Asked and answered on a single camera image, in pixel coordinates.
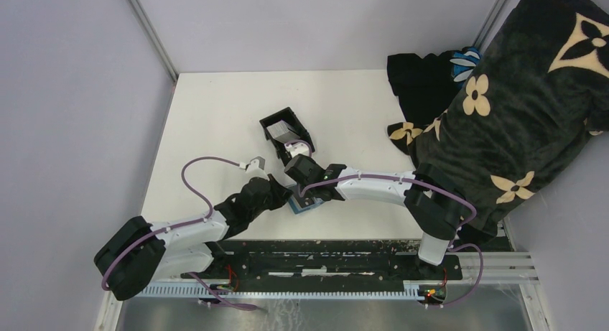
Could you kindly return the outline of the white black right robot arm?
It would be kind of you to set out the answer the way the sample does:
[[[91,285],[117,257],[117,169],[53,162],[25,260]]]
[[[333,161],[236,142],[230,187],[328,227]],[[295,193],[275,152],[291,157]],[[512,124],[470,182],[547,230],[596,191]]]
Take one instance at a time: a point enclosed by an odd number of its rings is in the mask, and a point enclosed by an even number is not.
[[[414,171],[368,172],[331,164],[321,167],[313,158],[299,154],[284,168],[301,197],[331,200],[370,200],[406,208],[422,230],[415,271],[433,279],[443,271],[444,257],[467,217],[475,215],[455,183],[431,164]]]

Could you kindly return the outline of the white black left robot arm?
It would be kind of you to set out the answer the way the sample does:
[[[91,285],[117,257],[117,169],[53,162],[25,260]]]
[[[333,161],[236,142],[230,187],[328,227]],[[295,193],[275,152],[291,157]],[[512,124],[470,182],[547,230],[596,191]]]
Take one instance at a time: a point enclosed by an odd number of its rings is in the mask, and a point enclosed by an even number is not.
[[[272,175],[253,177],[202,216],[177,223],[133,217],[94,257],[101,286],[124,301],[151,282],[173,276],[203,272],[218,278],[226,269],[219,242],[244,232],[260,214],[281,208],[292,195]]]

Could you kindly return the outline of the blue leather card holder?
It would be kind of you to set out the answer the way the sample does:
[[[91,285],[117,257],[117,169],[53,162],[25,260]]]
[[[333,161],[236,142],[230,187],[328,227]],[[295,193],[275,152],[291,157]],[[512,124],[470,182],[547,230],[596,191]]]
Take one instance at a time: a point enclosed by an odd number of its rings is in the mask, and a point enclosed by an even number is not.
[[[295,215],[300,213],[304,213],[308,210],[315,209],[316,207],[322,205],[324,203],[320,198],[315,197],[299,197],[298,195],[293,195],[288,200],[288,204]]]

